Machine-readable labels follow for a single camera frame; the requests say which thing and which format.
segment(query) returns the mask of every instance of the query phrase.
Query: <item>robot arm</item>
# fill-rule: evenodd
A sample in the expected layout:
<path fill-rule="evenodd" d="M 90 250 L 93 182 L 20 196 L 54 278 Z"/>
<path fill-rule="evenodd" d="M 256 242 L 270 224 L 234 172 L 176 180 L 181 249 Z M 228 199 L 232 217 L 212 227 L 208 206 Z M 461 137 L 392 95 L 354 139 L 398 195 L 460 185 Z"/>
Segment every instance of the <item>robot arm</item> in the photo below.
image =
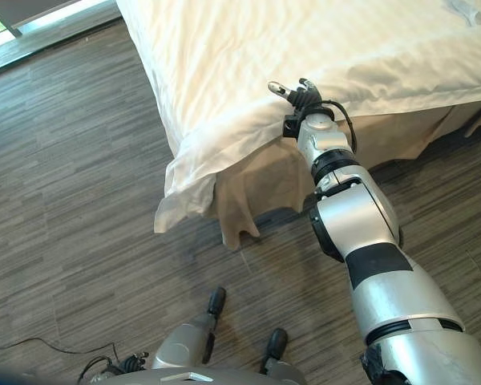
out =
<path fill-rule="evenodd" d="M 300 83 L 305 87 L 291 91 L 271 82 L 269 90 L 295 107 L 285 117 L 284 136 L 297 139 L 316 185 L 310 220 L 321 248 L 346 263 L 370 381 L 481 384 L 481 347 L 430 276 L 399 247 L 397 216 L 356 161 L 354 132 L 350 147 L 323 106 L 338 103 L 323 103 L 310 81 Z"/>

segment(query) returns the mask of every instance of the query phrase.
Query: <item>black cable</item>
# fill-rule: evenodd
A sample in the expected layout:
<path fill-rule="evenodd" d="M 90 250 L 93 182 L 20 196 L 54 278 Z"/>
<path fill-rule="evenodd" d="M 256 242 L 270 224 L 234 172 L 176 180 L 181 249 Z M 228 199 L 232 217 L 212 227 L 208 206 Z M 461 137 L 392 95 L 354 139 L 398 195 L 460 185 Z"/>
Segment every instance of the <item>black cable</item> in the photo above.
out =
<path fill-rule="evenodd" d="M 100 347 L 96 347 L 94 349 L 90 349 L 89 351 L 65 351 L 64 349 L 61 349 L 60 347 L 57 347 L 57 346 L 53 345 L 52 343 L 47 342 L 46 340 L 44 340 L 41 337 L 30 337 L 30 338 L 23 339 L 22 341 L 11 343 L 10 345 L 0 346 L 0 351 L 4 351 L 5 349 L 10 349 L 11 347 L 17 347 L 18 345 L 22 345 L 23 343 L 30 342 L 30 341 L 41 341 L 42 343 L 44 343 L 45 345 L 47 345 L 49 348 L 53 349 L 54 351 L 58 351 L 60 353 L 65 353 L 67 355 L 87 355 L 89 353 L 101 351 L 102 349 L 105 349 L 106 347 L 112 347 L 112 350 L 114 351 L 114 357 L 119 364 L 118 353 L 116 352 L 115 344 L 113 342 L 110 342 L 110 343 L 108 343 L 106 345 L 103 345 L 103 346 L 100 346 Z"/>
<path fill-rule="evenodd" d="M 320 106 L 322 104 L 331 104 L 336 108 L 338 108 L 340 112 L 344 115 L 344 117 L 346 118 L 347 126 L 350 128 L 350 132 L 351 132 L 351 150 L 353 150 L 353 154 L 356 154 L 356 150 L 358 149 L 358 141 L 356 139 L 356 133 L 354 132 L 353 122 L 351 122 L 351 119 L 347 115 L 347 111 L 339 102 L 336 102 L 334 100 L 321 100 L 320 102 L 313 102 L 313 103 L 307 104 L 303 108 L 303 110 L 305 108 Z"/>
<path fill-rule="evenodd" d="M 107 361 L 107 365 L 110 366 L 112 365 L 112 360 L 109 359 L 107 356 L 105 355 L 100 355 L 98 357 L 94 357 L 91 361 L 89 361 L 87 363 L 87 365 L 83 368 L 82 372 L 80 373 L 79 375 L 79 379 L 77 380 L 77 384 L 80 383 L 80 381 L 83 380 L 83 376 L 87 373 L 87 371 L 89 369 L 91 369 L 94 365 L 96 365 L 97 363 L 101 363 L 102 361 Z"/>

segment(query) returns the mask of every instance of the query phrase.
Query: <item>beige bed skirt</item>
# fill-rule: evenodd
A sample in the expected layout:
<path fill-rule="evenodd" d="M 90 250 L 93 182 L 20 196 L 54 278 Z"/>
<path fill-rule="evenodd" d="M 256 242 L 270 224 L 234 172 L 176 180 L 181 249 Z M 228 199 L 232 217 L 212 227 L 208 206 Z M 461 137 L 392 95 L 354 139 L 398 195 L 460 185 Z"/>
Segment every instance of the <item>beige bed skirt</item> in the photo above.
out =
<path fill-rule="evenodd" d="M 481 126 L 481 102 L 352 120 L 357 159 L 371 168 L 388 160 L 415 159 L 430 142 L 458 128 L 469 136 Z M 345 121 L 340 126 L 347 132 Z M 313 187 L 296 140 L 277 138 L 217 175 L 207 215 L 219 220 L 224 244 L 237 249 L 240 232 L 260 236 L 257 215 L 281 207 L 299 212 Z"/>

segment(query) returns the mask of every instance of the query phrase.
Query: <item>white fabric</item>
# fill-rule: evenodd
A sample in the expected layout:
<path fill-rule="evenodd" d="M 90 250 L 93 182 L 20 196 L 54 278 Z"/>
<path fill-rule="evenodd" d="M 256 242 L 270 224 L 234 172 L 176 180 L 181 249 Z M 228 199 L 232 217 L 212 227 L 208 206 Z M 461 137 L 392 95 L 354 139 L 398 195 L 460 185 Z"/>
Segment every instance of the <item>white fabric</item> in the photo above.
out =
<path fill-rule="evenodd" d="M 469 26 L 481 24 L 481 0 L 446 0 L 446 3 L 464 17 Z"/>
<path fill-rule="evenodd" d="M 155 231 L 203 213 L 215 174 L 281 134 L 267 90 L 312 80 L 352 116 L 481 100 L 481 26 L 443 0 L 117 0 L 175 159 Z"/>

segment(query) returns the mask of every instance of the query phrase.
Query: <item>wooden floor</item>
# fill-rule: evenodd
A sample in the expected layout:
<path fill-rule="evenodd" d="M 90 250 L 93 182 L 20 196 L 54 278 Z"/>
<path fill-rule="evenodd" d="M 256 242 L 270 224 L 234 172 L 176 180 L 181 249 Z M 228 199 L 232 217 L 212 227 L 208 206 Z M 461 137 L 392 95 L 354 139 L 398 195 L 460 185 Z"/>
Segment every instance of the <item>wooden floor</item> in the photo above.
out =
<path fill-rule="evenodd" d="M 256 370 L 282 326 L 285 358 L 309 384 L 368 383 L 345 266 L 321 253 L 306 214 L 265 214 L 261 238 L 236 252 L 204 218 L 154 235 L 171 158 L 123 24 L 0 75 L 0 346 L 42 336 L 74 350 L 115 341 L 122 357 L 155 351 L 221 284 L 212 365 Z M 405 251 L 481 342 L 481 129 L 374 176 Z M 32 342 L 0 351 L 0 367 L 70 382 L 93 356 Z"/>

